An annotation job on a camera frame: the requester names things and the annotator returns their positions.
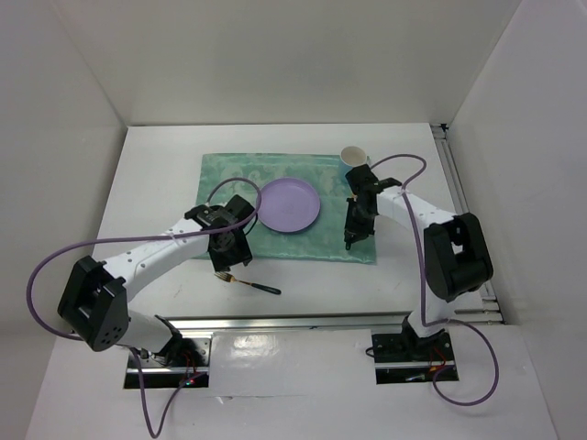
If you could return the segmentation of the gold knife green handle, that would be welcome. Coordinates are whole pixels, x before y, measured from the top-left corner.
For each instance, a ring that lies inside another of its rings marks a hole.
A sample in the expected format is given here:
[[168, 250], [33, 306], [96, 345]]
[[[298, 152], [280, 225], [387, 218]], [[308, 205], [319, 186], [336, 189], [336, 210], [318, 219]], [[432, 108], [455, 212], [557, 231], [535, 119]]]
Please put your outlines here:
[[344, 242], [345, 242], [345, 249], [351, 250], [352, 247], [352, 240], [354, 237], [354, 229], [353, 229], [353, 210], [355, 200], [350, 197], [347, 199], [347, 213], [345, 218], [345, 226], [344, 226]]

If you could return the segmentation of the gold fork green handle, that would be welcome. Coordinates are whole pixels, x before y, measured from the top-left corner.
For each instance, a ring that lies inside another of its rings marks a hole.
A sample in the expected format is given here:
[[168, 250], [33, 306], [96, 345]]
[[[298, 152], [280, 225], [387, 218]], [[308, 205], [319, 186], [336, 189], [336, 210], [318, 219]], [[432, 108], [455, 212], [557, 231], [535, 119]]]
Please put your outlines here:
[[267, 293], [270, 293], [273, 295], [281, 295], [282, 294], [282, 291], [280, 289], [277, 289], [277, 288], [274, 288], [271, 286], [267, 286], [267, 285], [263, 285], [263, 284], [259, 284], [257, 282], [240, 280], [240, 279], [237, 279], [234, 275], [230, 274], [229, 272], [216, 272], [215, 276], [219, 280], [222, 280], [227, 283], [239, 283], [239, 284], [247, 285], [252, 289], [256, 289], [256, 290], [259, 290], [262, 292], [267, 292]]

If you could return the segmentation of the green satin placemat cloth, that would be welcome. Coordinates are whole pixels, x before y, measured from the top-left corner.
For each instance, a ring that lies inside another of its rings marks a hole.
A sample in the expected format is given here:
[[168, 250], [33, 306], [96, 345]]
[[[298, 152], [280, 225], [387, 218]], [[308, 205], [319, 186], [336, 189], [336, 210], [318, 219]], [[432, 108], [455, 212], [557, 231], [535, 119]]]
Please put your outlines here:
[[201, 161], [196, 202], [202, 204], [224, 180], [244, 177], [259, 188], [285, 177], [308, 182], [317, 192], [320, 211], [308, 228], [281, 233], [257, 223], [248, 235], [256, 259], [324, 260], [373, 264], [377, 254], [372, 236], [345, 249], [344, 225], [350, 196], [334, 155], [282, 153], [211, 153]]

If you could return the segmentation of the light blue mug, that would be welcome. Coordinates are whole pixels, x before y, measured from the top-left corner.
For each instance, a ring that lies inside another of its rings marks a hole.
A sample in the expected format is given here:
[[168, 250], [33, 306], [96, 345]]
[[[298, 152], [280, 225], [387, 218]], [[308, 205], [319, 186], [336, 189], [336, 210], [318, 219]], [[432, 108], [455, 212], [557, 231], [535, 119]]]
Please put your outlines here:
[[345, 175], [349, 171], [365, 164], [371, 164], [371, 158], [368, 154], [362, 148], [347, 146], [339, 153], [338, 174], [341, 179], [345, 179]]

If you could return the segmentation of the purple plate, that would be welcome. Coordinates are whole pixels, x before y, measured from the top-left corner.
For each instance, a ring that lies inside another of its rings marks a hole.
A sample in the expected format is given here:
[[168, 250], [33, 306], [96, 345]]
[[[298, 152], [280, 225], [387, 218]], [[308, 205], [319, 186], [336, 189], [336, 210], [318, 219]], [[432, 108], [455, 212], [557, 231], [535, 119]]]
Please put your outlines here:
[[307, 229], [318, 218], [320, 198], [307, 181], [284, 177], [261, 189], [260, 222], [280, 233], [297, 233]]

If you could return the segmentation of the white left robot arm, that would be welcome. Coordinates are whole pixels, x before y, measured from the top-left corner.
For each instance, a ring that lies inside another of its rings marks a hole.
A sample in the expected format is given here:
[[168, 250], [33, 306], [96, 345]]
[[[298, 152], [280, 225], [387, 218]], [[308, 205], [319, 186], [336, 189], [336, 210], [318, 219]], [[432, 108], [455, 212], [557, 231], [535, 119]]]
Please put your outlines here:
[[145, 350], [162, 366], [195, 355], [193, 342], [167, 319], [129, 310], [134, 297], [170, 270], [207, 255], [216, 272], [252, 260], [244, 232], [254, 211], [235, 195], [225, 205], [201, 204], [161, 235], [124, 254], [79, 259], [65, 286], [58, 314], [94, 351], [113, 346]]

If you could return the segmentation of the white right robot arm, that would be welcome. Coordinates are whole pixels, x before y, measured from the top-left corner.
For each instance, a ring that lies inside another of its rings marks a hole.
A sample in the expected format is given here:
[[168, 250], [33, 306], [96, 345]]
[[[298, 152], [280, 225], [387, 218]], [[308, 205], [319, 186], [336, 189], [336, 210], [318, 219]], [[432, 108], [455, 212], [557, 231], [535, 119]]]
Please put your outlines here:
[[477, 216], [454, 214], [411, 194], [396, 179], [378, 179], [367, 165], [346, 174], [346, 249], [375, 233], [384, 216], [412, 230], [420, 276], [418, 305], [391, 343], [374, 346], [374, 356], [421, 360], [433, 349], [454, 316], [457, 299], [476, 292], [493, 277], [493, 264]]

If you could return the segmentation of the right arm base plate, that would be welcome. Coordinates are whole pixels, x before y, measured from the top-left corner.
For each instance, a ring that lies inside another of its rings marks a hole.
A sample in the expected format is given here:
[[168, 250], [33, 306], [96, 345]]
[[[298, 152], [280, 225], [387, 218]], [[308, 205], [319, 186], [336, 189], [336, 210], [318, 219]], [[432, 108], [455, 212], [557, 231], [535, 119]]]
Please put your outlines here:
[[409, 349], [399, 334], [373, 334], [365, 354], [374, 361], [378, 385], [458, 381], [450, 336], [444, 332], [430, 345]]

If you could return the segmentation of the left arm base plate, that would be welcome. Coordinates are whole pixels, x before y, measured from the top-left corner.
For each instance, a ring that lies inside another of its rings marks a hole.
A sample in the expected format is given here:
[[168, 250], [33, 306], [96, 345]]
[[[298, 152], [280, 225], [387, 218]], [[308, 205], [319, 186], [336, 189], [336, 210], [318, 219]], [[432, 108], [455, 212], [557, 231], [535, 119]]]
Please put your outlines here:
[[169, 365], [164, 365], [161, 358], [141, 349], [138, 352], [146, 390], [176, 389], [187, 381], [187, 389], [209, 387], [209, 363], [212, 348], [211, 334], [197, 334], [192, 337], [194, 353], [180, 354]]

